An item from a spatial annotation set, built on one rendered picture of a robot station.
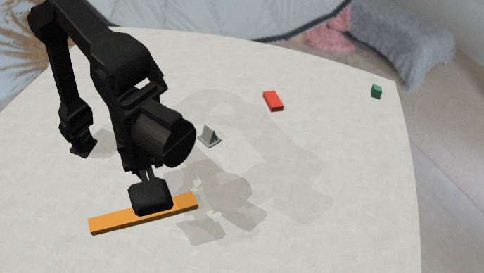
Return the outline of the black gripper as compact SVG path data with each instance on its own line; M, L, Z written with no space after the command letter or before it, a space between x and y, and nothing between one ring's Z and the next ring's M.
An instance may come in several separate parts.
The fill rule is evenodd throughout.
M135 215L142 217L172 209L174 203L166 180L153 174L153 156L133 140L115 138L124 171L131 171L142 181L132 184L127 190Z

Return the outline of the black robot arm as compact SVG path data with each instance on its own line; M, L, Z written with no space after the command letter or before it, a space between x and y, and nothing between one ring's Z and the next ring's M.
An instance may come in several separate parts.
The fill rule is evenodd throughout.
M174 168L186 160L196 128L160 103L168 86L144 44L128 33L110 30L81 0L46 0L31 8L27 21L46 46L61 100L58 128L72 144L72 154L87 158L98 140L89 131L92 109L77 90L68 36L90 62L90 77L108 106L115 136L133 140L151 154L155 169ZM146 78L150 83L135 87Z

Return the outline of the red rectangular block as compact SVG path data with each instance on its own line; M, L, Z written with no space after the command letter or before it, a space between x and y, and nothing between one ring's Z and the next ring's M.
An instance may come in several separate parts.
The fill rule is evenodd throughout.
M284 110L284 105L275 91L264 91L262 97L265 100L270 112L279 112Z

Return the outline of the orange bar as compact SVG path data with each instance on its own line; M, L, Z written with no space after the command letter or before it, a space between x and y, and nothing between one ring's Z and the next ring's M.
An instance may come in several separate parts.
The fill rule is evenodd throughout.
M192 191L173 196L172 200L174 203L172 209L142 217L135 215L133 208L128 208L102 216L89 218L89 231L92 236L95 236L198 209L198 202Z

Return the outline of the small green cube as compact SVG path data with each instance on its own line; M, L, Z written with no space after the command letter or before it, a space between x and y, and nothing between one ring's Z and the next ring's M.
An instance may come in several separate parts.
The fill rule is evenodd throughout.
M373 84L371 88L371 97L374 97L380 100L381 94L382 94L382 88L378 85Z

